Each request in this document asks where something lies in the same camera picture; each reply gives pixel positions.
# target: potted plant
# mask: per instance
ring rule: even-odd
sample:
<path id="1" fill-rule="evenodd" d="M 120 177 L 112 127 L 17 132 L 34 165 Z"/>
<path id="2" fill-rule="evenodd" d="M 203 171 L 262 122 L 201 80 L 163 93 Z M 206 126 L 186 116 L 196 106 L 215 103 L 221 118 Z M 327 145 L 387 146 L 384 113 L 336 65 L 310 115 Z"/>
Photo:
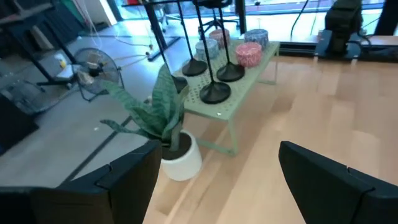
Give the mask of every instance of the potted plant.
<path id="1" fill-rule="evenodd" d="M 139 134 L 160 140 L 162 168 L 171 179 L 183 181 L 199 172 L 202 162 L 199 147 L 192 134 L 182 129 L 184 101 L 189 87 L 177 93 L 166 65 L 159 70 L 149 104 L 133 98 L 116 83 L 104 82 L 103 86 L 114 99 L 122 103 L 140 128 L 130 130 L 109 119 L 101 120 L 101 123 L 119 133 Z"/>

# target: blue canister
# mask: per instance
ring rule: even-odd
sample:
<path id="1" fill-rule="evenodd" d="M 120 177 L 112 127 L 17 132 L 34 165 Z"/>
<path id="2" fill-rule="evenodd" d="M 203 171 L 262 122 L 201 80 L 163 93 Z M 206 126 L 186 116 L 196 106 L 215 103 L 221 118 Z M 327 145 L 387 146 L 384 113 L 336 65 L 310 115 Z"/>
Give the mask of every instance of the blue canister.
<path id="1" fill-rule="evenodd" d="M 267 47 L 268 44 L 268 31 L 265 29 L 254 29 L 244 34 L 244 41 L 256 42 L 261 45 L 262 50 Z"/>
<path id="2" fill-rule="evenodd" d="M 218 43 L 217 40 L 212 39 L 212 38 L 206 38 L 206 45 L 207 49 L 209 51 L 209 58 L 214 59 L 218 56 Z M 200 60 L 206 61 L 206 53 L 205 53 L 205 45 L 203 44 L 203 41 L 199 41 L 196 46 L 195 46 L 198 54 L 198 58 Z"/>

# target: bench leg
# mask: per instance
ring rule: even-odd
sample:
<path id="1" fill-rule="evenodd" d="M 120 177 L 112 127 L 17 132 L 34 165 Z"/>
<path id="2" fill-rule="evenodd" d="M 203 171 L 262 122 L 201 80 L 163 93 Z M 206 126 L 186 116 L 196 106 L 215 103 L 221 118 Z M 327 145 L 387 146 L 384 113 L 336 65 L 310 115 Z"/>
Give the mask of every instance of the bench leg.
<path id="1" fill-rule="evenodd" d="M 219 146 L 213 142 L 209 142 L 206 140 L 202 140 L 197 138 L 197 143 L 201 146 L 205 146 L 209 149 L 215 149 L 219 152 L 228 154 L 230 156 L 235 156 L 238 153 L 238 140 L 236 139 L 236 135 L 235 135 L 235 127 L 233 124 L 233 119 L 229 120 L 227 123 L 227 128 L 228 128 L 228 132 L 229 135 L 231 136 L 231 140 L 232 140 L 232 148 L 227 148 L 227 147 L 223 147 L 223 146 Z"/>
<path id="2" fill-rule="evenodd" d="M 278 61 L 279 61 L 279 50 L 276 51 L 275 53 L 275 74 L 274 74 L 274 79 L 273 80 L 265 80 L 265 79 L 260 79 L 257 82 L 263 83 L 263 84 L 268 84 L 268 85 L 276 85 L 277 81 L 277 76 L 278 76 Z"/>

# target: white wall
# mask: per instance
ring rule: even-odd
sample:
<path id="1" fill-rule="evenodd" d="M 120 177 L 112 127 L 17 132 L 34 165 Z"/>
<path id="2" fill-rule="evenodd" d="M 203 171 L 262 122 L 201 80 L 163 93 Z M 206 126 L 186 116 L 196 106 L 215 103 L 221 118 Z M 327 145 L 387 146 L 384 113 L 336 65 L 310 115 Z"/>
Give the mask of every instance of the white wall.
<path id="1" fill-rule="evenodd" d="M 73 0 L 76 7 L 86 17 L 86 10 L 94 23 L 106 22 L 109 26 L 117 23 L 106 0 Z"/>

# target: round black base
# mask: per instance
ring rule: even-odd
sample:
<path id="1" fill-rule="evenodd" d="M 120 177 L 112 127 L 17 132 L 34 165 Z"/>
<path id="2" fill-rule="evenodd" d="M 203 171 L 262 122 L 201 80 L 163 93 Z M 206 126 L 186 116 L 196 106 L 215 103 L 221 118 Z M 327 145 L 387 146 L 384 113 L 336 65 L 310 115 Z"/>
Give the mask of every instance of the round black base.
<path id="1" fill-rule="evenodd" d="M 231 95 L 231 87 L 226 83 L 211 82 L 204 86 L 199 93 L 200 99 L 207 104 L 224 102 Z"/>
<path id="2" fill-rule="evenodd" d="M 217 71 L 217 78 L 223 82 L 235 82 L 244 76 L 244 67 L 235 65 L 231 62 L 227 63 Z"/>
<path id="3" fill-rule="evenodd" d="M 184 67 L 182 67 L 182 73 L 185 76 L 192 77 L 200 75 L 207 69 L 206 62 L 198 61 L 192 58 Z"/>
<path id="4" fill-rule="evenodd" d="M 177 93 L 180 93 L 187 85 L 188 82 L 183 77 L 174 77 L 172 76 L 175 88 L 177 89 Z"/>

